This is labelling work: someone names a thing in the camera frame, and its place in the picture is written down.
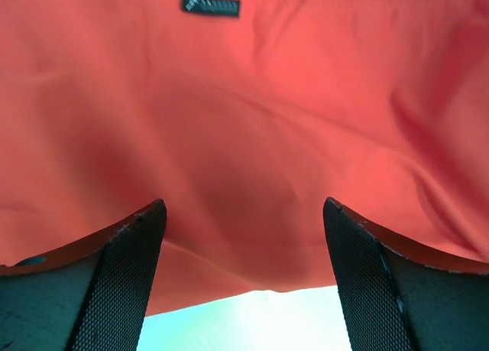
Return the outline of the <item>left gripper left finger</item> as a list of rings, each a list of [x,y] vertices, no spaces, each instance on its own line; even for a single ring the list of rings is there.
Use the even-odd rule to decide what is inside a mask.
[[[167,223],[161,199],[49,252],[1,266],[3,350],[135,350]]]

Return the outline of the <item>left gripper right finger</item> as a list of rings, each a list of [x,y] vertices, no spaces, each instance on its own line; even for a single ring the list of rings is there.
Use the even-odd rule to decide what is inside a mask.
[[[486,350],[488,265],[423,245],[337,200],[325,240],[353,350]]]

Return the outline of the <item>orange shorts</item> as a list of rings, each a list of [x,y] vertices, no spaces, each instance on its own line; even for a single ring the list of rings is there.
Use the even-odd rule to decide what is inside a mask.
[[[334,283],[333,197],[488,259],[488,0],[1,0],[1,261],[149,202],[149,314]]]

